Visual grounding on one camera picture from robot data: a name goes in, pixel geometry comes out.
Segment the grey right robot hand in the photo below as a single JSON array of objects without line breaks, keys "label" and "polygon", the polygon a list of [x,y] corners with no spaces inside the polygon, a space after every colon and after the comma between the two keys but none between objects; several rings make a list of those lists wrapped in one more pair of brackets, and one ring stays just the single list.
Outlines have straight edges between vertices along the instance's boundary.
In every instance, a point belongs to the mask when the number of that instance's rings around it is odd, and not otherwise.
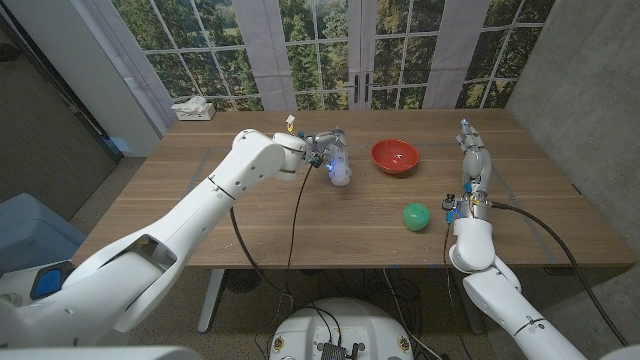
[{"label": "grey right robot hand", "polygon": [[488,190],[492,173],[489,151],[476,131],[466,120],[461,121],[461,134],[456,137],[464,154],[462,162],[463,194],[456,197],[448,194],[442,202],[446,211],[446,222],[452,224],[456,218],[476,218],[488,221]]}]

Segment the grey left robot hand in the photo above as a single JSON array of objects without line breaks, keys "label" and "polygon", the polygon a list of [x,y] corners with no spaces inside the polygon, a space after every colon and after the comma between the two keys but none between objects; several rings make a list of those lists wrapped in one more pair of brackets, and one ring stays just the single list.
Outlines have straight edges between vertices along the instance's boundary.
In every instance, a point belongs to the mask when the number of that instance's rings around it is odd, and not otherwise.
[{"label": "grey left robot hand", "polygon": [[298,136],[307,144],[303,150],[303,159],[316,168],[325,165],[330,171],[346,171],[348,176],[351,170],[348,164],[348,152],[346,146],[346,134],[340,128],[316,135],[299,132]]}]

